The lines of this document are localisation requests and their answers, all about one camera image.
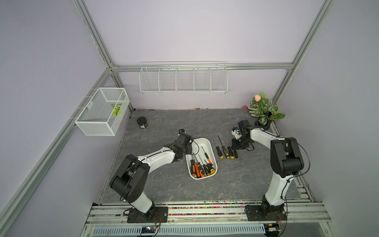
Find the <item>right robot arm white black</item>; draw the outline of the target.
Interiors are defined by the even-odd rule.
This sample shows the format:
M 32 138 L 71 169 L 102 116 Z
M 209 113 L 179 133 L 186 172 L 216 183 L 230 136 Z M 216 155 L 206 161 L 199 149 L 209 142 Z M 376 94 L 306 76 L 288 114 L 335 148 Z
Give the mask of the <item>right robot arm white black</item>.
M 246 150 L 254 142 L 270 149 L 270 166 L 273 170 L 271 183 L 260 206 L 246 207 L 248 216 L 256 215 L 266 220 L 280 216 L 284 211 L 288 188 L 305 165 L 297 140 L 294 137 L 280 137 L 258 126 L 251 126 L 247 120 L 240 121 L 238 126 L 232 129 L 232 135 L 234 150 Z

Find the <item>yellow black brown-shaft screwdriver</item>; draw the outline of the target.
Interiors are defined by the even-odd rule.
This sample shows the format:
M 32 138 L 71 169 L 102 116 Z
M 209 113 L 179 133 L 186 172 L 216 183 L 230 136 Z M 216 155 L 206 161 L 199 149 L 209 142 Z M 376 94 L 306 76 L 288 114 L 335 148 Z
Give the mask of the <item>yellow black brown-shaft screwdriver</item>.
M 226 149 L 226 147 L 224 146 L 224 144 L 222 143 L 222 140 L 221 140 L 220 136 L 218 136 L 218 139 L 219 139 L 220 144 L 222 146 L 222 150 L 223 150 L 223 153 L 224 153 L 225 157 L 227 159 L 229 159 L 230 158 L 230 154 L 229 154 L 228 150 Z

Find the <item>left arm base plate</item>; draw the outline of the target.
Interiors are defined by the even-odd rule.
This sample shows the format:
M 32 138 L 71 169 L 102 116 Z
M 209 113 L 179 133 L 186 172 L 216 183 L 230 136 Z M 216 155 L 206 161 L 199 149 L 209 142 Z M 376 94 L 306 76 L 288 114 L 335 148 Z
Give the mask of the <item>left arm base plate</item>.
M 168 207 L 156 206 L 143 213 L 136 208 L 130 209 L 127 215 L 127 223 L 166 223 L 168 219 Z

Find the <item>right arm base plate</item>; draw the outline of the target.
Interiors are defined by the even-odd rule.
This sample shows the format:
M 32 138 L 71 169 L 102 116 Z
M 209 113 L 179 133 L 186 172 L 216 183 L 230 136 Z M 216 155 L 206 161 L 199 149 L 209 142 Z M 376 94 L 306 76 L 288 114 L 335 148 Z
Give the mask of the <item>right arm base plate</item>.
M 272 206 L 266 203 L 261 205 L 247 205 L 244 208 L 248 221 L 285 221 L 287 214 L 284 205 Z

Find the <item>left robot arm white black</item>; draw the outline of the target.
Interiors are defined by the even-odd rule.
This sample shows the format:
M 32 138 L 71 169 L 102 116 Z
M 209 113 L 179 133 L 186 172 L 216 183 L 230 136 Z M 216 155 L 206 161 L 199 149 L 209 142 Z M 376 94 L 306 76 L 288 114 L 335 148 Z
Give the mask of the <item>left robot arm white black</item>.
M 144 156 L 128 155 L 110 180 L 110 188 L 143 214 L 151 214 L 154 202 L 144 193 L 148 175 L 156 169 L 192 154 L 193 138 L 180 130 L 178 138 L 160 150 Z

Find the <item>white plastic storage box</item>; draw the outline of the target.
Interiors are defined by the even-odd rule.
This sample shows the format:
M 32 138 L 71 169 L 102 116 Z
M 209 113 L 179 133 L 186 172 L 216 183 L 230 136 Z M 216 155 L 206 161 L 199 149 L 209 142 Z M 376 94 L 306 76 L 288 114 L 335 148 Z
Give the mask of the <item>white plastic storage box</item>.
M 211 160 L 211 163 L 213 164 L 213 168 L 208 166 L 209 163 L 207 161 L 206 156 L 204 155 L 204 152 L 203 152 L 201 146 L 204 148 L 205 152 L 208 154 L 208 156 Z M 191 174 L 190 174 L 190 177 L 194 180 L 203 180 L 206 178 L 214 177 L 218 171 L 218 166 L 216 163 L 215 156 L 213 154 L 213 149 L 212 149 L 210 141 L 207 138 L 195 139 L 192 143 L 192 151 L 193 151 L 192 155 L 186 155 L 186 162 L 187 162 L 189 174 L 190 174 L 190 160 L 192 160 L 192 159 L 194 159 L 194 157 L 196 157 L 197 160 L 199 161 L 200 165 L 202 166 L 205 177 L 204 178 L 198 178 L 198 177 L 193 178 L 191 176 Z

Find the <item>black handle long screwdriver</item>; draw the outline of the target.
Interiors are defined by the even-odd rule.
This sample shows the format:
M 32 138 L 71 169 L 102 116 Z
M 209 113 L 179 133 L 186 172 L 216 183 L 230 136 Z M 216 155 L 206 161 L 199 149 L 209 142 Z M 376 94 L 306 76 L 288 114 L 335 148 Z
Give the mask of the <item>black handle long screwdriver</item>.
M 227 139 L 226 139 L 226 143 L 227 143 L 227 147 L 228 147 L 229 157 L 230 157 L 231 159 L 234 159 L 234 158 L 235 158 L 234 153 L 233 153 L 233 151 L 232 151 L 232 149 L 231 149 L 231 146 L 229 145 Z

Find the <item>small orange black screwdriver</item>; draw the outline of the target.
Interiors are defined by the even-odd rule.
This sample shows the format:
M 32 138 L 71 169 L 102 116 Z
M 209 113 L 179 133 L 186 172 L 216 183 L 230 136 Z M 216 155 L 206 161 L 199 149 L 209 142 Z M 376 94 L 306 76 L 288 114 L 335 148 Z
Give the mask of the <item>small orange black screwdriver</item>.
M 203 150 L 203 152 L 204 152 L 204 155 L 206 156 L 206 158 L 207 158 L 207 161 L 208 161 L 208 163 L 209 163 L 209 167 L 212 167 L 213 168 L 213 164 L 211 163 L 211 160 L 210 160 L 210 158 L 209 158 L 209 156 L 208 156 L 208 154 L 205 152 L 205 150 L 204 150 L 204 148 L 202 147 L 202 150 Z

